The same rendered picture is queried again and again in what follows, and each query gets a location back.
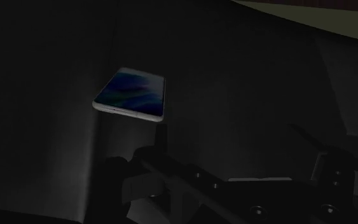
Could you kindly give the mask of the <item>silver phone with blue screen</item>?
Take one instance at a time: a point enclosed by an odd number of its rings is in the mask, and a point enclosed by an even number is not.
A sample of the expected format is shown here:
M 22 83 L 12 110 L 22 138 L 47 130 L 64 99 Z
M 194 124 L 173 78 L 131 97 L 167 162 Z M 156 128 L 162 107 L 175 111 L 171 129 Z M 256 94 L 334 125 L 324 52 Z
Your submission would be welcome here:
M 98 111 L 151 122 L 164 119 L 166 78 L 120 68 L 92 102 Z

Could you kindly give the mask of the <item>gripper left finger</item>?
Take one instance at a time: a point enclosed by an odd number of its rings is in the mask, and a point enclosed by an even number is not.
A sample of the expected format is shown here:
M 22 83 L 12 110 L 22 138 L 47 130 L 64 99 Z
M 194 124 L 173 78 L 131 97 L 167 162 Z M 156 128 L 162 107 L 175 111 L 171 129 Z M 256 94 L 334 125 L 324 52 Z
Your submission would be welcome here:
M 132 201 L 149 199 L 170 224 L 242 224 L 227 182 L 168 156 L 167 127 L 158 125 L 155 144 L 134 151 L 131 160 L 99 162 L 85 224 L 138 224 L 128 218 Z

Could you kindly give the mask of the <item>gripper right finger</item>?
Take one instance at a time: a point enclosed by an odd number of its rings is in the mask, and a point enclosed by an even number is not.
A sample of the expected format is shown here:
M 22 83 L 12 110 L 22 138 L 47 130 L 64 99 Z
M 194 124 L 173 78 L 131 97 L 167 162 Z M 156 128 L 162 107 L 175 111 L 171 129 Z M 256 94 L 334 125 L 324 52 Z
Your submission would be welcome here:
M 322 144 L 298 125 L 290 128 L 319 150 L 311 177 L 317 219 L 321 224 L 358 224 L 358 158 Z

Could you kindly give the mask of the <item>dark grey sofa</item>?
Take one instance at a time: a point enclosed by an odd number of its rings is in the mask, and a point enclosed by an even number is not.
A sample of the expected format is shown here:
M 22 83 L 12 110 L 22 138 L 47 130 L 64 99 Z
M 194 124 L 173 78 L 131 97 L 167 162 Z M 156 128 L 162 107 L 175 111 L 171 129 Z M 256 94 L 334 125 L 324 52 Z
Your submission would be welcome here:
M 0 0 L 0 210 L 82 222 L 97 164 L 155 123 L 92 107 L 121 67 L 164 76 L 168 152 L 221 179 L 358 157 L 358 40 L 231 0 Z

